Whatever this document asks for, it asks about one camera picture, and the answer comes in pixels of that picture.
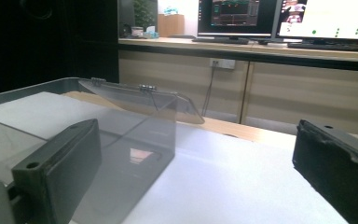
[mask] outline power outlet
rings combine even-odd
[[[213,62],[217,62],[216,67],[221,67],[221,68],[226,68],[226,69],[234,69],[235,68],[235,60],[212,58],[209,63],[209,65],[211,67],[213,66]]]

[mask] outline dark wall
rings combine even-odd
[[[118,82],[117,0],[0,0],[0,92],[62,77]]]

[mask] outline computer monitor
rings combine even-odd
[[[135,26],[135,9],[133,0],[118,0],[118,21]]]
[[[277,37],[358,43],[358,2],[282,0]]]
[[[198,36],[271,37],[277,0],[199,0]]]

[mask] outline metal clip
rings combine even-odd
[[[94,85],[96,87],[100,87],[104,82],[106,82],[106,79],[98,78],[98,77],[91,78],[92,85]]]
[[[142,91],[142,92],[152,92],[152,91],[156,91],[157,87],[156,86],[150,86],[150,85],[141,84],[141,85],[139,85],[139,90]]]

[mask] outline electrical cable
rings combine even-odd
[[[201,113],[201,115],[202,115],[203,117],[205,117],[206,110],[207,110],[208,104],[209,104],[209,99],[211,98],[211,91],[212,91],[212,83],[213,83],[214,70],[216,69],[217,64],[218,64],[218,61],[213,61],[213,63],[212,63],[211,82],[209,83],[209,87],[208,87],[208,90],[207,90],[206,95],[205,95],[205,101],[204,101],[204,104],[203,104],[203,106],[202,106],[202,113]]]

